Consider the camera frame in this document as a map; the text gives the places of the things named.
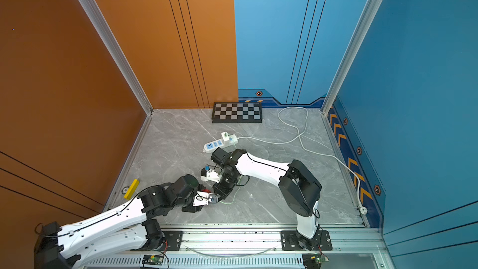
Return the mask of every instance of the ventilation slot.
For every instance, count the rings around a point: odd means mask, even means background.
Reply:
[[[91,265],[135,265],[141,264],[142,258],[123,257],[123,258],[100,258],[89,262]]]
[[[234,266],[256,266],[256,267],[280,267],[281,265],[302,265],[302,258],[296,256],[284,257],[230,257],[230,258],[215,258],[215,257],[170,257],[171,268],[182,267],[234,267]],[[163,266],[167,266],[167,261],[164,261]]]

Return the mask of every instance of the white power strip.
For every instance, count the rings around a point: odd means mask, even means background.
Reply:
[[[205,153],[212,153],[215,151],[218,147],[224,148],[226,146],[232,146],[235,145],[238,142],[238,138],[236,137],[235,134],[230,135],[228,132],[222,132],[221,133],[222,138],[208,142],[204,145],[204,150],[203,152]]]

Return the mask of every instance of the blue wall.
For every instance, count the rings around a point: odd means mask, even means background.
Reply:
[[[265,89],[282,104],[323,96],[366,2],[234,0],[239,97],[244,89]]]
[[[478,241],[477,19],[478,0],[384,0],[339,92],[386,192],[400,269],[475,254],[463,243]]]

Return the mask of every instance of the checkerboard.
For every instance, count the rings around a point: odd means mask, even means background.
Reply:
[[[212,123],[262,123],[262,106],[260,102],[215,102]]]

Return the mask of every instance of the gray marble floor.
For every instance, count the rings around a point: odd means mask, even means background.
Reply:
[[[297,130],[282,123],[280,109],[265,108],[261,124],[213,124],[210,109],[156,109],[152,122],[127,174],[125,184],[140,181],[138,190],[164,182],[174,182],[187,173],[198,178],[200,169],[213,164],[210,154],[203,152],[206,142],[220,138],[227,131],[237,136],[284,142],[293,139]],[[287,109],[281,118],[304,128],[305,110]],[[309,109],[307,131],[302,137],[306,148],[333,154],[327,131],[318,109]],[[267,144],[251,139],[240,139],[237,148],[245,148],[254,156],[277,162],[302,161],[322,184],[319,201],[320,224],[361,224],[362,219],[352,203],[338,163],[331,157],[304,151],[299,139],[286,145]],[[233,151],[234,146],[227,147]],[[212,189],[212,182],[205,186]],[[160,224],[296,224],[296,214],[287,206],[278,187],[256,178],[250,178],[244,187],[236,187],[225,202],[234,203],[205,206],[201,212],[187,213],[173,209]],[[124,202],[119,196],[115,205]]]

